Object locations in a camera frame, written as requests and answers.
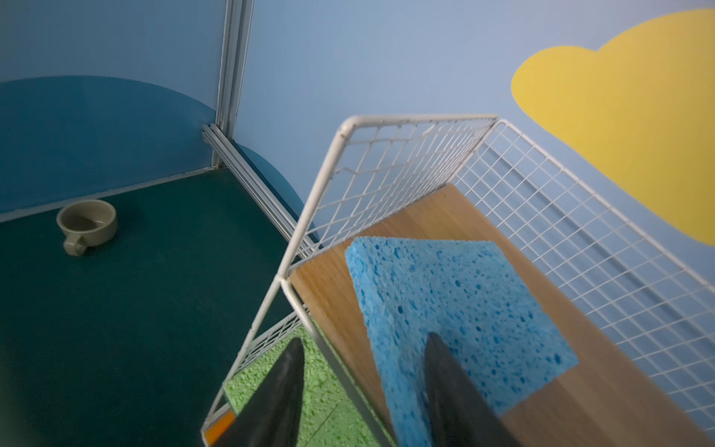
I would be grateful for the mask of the orange sponge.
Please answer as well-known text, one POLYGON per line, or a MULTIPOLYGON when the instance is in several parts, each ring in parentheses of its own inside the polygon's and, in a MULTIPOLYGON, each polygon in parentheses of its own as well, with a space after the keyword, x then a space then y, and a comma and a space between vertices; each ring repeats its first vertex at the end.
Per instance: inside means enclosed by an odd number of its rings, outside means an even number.
POLYGON ((232 410, 228 410, 216 418, 203 428, 202 439, 206 446, 212 446, 218 441, 223 434, 230 428, 236 419, 236 415, 232 410))

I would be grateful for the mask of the green sponge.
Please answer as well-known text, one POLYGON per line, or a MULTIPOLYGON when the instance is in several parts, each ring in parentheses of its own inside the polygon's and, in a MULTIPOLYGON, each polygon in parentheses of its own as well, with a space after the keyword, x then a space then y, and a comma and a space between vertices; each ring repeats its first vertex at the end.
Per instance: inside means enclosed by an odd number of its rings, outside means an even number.
POLYGON ((225 396, 233 410, 237 413, 241 412, 254 391, 264 381, 277 358, 288 346, 290 340, 294 338, 302 340, 305 350, 305 386, 297 444, 308 446, 331 412, 341 402, 349 400, 349 398, 304 328, 293 331, 253 361, 251 365, 232 377, 225 386, 225 396))
POLYGON ((350 400, 341 402, 327 417, 308 446, 379 446, 350 400))

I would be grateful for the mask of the blue sponge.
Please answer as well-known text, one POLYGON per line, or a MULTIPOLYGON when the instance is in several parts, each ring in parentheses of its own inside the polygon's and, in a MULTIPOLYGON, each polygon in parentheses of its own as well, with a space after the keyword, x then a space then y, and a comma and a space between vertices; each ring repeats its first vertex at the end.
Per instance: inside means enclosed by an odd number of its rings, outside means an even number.
POLYGON ((424 373, 430 333, 497 415, 578 363, 493 242, 356 238, 346 264, 403 446, 432 443, 424 373))

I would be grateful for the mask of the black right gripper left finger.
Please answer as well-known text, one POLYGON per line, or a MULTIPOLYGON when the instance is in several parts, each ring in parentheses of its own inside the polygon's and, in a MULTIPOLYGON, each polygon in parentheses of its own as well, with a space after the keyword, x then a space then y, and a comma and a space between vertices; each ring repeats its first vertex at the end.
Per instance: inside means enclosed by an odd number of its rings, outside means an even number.
POLYGON ((295 446, 305 386, 305 350, 294 338, 216 446, 295 446))

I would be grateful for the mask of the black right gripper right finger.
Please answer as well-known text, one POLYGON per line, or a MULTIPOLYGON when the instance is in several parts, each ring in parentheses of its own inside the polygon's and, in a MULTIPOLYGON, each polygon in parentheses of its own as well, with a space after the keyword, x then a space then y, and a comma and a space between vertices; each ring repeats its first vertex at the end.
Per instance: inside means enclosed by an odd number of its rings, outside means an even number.
POLYGON ((518 446, 437 333, 426 341, 424 371, 437 446, 518 446))

